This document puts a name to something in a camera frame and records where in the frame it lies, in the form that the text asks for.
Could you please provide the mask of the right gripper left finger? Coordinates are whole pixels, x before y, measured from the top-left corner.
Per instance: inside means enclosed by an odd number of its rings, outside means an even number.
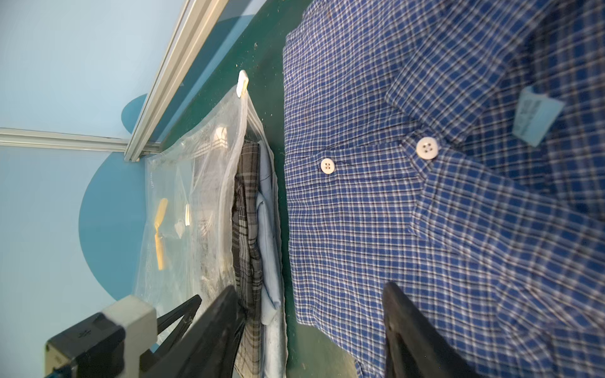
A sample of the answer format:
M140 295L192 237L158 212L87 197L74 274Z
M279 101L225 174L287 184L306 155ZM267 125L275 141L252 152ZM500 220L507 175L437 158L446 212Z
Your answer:
M142 377L230 377L245 328L246 315L236 288L229 286L195 320L199 295L158 319L158 333L177 326L156 351L141 357Z

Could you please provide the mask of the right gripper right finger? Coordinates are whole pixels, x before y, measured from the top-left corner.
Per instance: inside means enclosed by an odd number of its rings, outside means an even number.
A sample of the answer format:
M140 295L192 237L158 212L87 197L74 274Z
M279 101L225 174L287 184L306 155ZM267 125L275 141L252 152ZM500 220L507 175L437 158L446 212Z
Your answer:
M478 376L396 283L384 286L382 303L386 331L385 376Z

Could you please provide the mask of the light blue shirt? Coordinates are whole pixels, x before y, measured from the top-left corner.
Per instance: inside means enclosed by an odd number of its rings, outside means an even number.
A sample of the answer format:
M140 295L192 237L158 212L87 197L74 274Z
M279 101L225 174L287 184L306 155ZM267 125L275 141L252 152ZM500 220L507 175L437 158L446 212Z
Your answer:
M288 360L285 293L274 198L274 165L265 143L259 144L259 189L256 197L258 249L262 258L262 377L285 377Z

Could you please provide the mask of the grey plaid shirt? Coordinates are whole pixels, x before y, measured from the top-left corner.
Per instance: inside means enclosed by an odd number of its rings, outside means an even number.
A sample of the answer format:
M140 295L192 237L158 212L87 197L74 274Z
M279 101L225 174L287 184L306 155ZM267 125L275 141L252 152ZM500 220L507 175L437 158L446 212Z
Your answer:
M246 323L236 357L236 371L242 377L262 374L261 312L263 270L258 249L256 197L259 188L260 145L246 141L236 167L233 221L233 265L239 300Z

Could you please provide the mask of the clear plastic vacuum bag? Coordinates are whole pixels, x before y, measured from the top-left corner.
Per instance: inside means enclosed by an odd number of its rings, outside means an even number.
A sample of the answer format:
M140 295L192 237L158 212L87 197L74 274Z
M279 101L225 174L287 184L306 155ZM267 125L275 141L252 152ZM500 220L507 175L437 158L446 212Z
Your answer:
M274 165L274 153L247 86L247 74L241 72L237 85L197 126L146 160L147 222L135 294L160 315L194 295L201 297L200 311L205 312L225 288L233 286L238 294L232 207L236 167L244 143L265 143ZM160 228L165 269L159 271L154 218L162 198L169 204ZM274 198L280 248L275 166Z

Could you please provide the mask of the blue checkered shirt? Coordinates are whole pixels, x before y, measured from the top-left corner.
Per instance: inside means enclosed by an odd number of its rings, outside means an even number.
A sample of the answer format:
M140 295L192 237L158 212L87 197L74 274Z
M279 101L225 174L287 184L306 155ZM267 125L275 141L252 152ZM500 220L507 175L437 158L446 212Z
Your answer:
M394 282L482 376L604 375L602 1L315 1L284 75L299 323L383 376Z

